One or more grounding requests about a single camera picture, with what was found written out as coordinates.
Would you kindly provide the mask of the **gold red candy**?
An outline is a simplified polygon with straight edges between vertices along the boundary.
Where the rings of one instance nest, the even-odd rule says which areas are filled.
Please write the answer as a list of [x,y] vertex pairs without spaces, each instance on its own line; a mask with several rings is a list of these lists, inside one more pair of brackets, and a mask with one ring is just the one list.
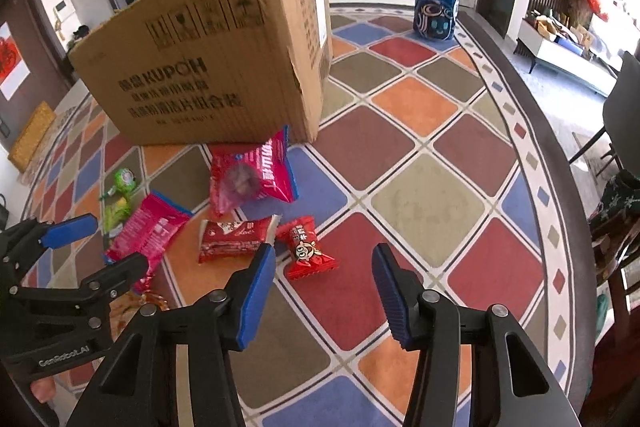
[[143,277],[143,279],[138,280],[137,283],[134,284],[134,292],[139,296],[140,307],[153,305],[160,309],[160,311],[168,311],[170,309],[168,300],[157,291],[154,291],[152,288],[152,280],[147,277]]

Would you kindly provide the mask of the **magenta snack packet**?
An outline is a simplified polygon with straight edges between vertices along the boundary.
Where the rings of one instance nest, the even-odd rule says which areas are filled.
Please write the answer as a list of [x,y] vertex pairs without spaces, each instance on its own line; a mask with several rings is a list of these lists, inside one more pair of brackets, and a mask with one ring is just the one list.
[[153,191],[142,200],[113,239],[106,250],[106,257],[116,262],[132,254],[142,254],[148,262],[148,269],[134,284],[134,291],[143,294],[151,289],[154,273],[168,246],[191,218],[191,211]]

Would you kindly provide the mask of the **small red candy packet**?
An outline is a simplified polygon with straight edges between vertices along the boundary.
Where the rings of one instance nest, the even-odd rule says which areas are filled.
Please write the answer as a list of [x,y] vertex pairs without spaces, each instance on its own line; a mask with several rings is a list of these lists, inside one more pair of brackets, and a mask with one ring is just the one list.
[[312,216],[299,217],[279,225],[276,239],[285,243],[292,257],[284,271],[289,281],[311,277],[338,267],[338,261],[322,251]]

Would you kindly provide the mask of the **beige cracker packet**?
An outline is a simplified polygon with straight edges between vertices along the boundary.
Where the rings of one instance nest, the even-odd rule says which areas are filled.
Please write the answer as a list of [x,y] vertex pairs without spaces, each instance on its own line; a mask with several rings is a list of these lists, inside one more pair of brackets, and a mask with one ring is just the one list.
[[137,295],[133,291],[127,291],[110,303],[110,327],[113,341],[117,340],[136,313],[147,303],[148,300],[144,296]]

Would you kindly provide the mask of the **dark red snack packet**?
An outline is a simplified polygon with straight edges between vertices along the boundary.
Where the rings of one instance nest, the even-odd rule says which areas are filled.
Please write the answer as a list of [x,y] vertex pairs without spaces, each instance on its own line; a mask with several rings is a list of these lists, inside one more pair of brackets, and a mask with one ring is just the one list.
[[274,244],[281,216],[247,221],[203,220],[198,233],[198,262],[252,255],[262,244]]

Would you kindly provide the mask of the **light green snack packet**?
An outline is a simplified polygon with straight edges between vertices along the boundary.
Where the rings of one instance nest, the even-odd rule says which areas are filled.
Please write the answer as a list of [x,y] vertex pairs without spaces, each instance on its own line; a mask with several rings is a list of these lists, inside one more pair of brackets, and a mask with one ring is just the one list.
[[107,237],[115,237],[118,235],[126,221],[132,215],[132,206],[127,196],[119,197],[116,202],[107,205],[104,211],[102,221],[103,233]]

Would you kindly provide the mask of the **pink clear-window snack bag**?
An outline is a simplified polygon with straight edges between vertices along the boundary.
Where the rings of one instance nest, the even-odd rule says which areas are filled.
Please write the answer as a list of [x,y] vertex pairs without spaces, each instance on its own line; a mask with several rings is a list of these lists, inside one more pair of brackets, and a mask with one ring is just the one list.
[[288,126],[262,145],[243,152],[214,150],[210,165],[210,209],[221,217],[262,198],[295,202],[298,188],[288,160]]

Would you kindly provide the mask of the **red paper door decoration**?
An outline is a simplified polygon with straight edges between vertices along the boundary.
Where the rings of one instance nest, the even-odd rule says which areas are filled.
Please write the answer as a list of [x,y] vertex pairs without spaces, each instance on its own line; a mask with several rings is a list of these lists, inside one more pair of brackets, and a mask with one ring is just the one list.
[[29,74],[9,24],[3,23],[0,28],[0,90],[6,101],[13,98]]

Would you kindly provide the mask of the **colourful checkered table mat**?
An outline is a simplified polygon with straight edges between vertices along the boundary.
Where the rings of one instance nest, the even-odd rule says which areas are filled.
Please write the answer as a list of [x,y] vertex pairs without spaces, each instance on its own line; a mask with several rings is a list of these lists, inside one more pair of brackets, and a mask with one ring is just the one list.
[[337,268],[278,272],[255,340],[232,359],[251,426],[397,426],[418,358],[390,335],[378,243],[455,303],[506,306],[580,409],[596,277],[587,213],[548,119],[477,16],[450,43],[403,10],[336,9],[318,139],[291,148],[299,196],[256,220],[310,216]]

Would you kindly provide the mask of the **brown cardboard box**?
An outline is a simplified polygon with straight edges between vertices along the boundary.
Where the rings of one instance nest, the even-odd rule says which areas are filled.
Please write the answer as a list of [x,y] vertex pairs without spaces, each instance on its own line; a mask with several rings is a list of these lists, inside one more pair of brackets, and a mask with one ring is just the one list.
[[70,52],[136,145],[314,141],[331,61],[329,0],[137,0]]

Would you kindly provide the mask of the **dark grey chair right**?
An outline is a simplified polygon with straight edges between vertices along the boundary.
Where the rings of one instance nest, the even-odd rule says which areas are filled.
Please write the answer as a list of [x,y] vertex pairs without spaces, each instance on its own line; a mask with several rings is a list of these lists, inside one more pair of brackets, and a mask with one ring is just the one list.
[[623,65],[611,93],[602,108],[603,127],[570,158],[573,164],[606,134],[610,139],[608,155],[620,170],[639,176],[639,61],[625,51]]

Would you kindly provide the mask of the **white tv cabinet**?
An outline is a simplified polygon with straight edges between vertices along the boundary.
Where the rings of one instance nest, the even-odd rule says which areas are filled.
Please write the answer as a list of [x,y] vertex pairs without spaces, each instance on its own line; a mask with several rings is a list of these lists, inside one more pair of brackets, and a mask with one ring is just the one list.
[[605,98],[615,86],[614,70],[598,61],[588,61],[582,57],[572,40],[563,39],[559,35],[549,40],[541,35],[533,22],[521,21],[516,43],[530,58],[529,74],[537,66],[562,72]]

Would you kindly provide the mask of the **blue Pepsi can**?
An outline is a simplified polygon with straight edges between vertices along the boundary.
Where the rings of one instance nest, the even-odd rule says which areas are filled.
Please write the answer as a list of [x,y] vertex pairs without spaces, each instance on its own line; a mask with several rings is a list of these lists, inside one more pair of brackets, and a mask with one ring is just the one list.
[[423,38],[450,40],[454,36],[459,0],[416,0],[413,29]]

